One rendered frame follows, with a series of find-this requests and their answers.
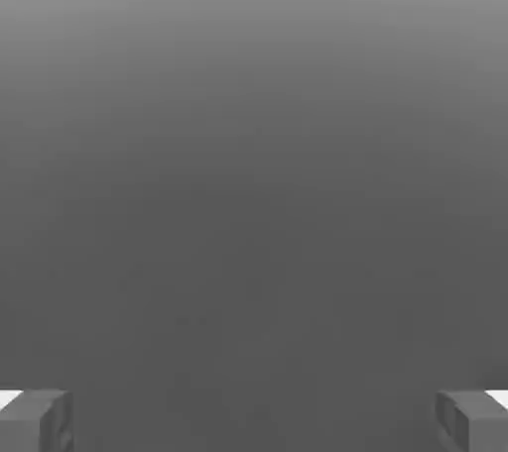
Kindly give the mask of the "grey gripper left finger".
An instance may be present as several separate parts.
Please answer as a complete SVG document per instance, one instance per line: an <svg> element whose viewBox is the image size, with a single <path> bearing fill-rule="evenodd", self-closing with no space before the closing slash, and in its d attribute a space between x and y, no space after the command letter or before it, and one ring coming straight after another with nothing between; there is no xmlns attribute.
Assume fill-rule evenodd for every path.
<svg viewBox="0 0 508 452"><path fill-rule="evenodd" d="M74 452L72 392L0 390L0 452Z"/></svg>

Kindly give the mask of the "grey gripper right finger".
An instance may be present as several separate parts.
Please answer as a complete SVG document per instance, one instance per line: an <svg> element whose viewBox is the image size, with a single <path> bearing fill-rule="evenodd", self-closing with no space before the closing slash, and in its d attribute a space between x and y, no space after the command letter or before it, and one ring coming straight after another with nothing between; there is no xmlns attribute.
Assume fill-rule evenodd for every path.
<svg viewBox="0 0 508 452"><path fill-rule="evenodd" d="M508 390L439 391L434 415L446 452L508 452Z"/></svg>

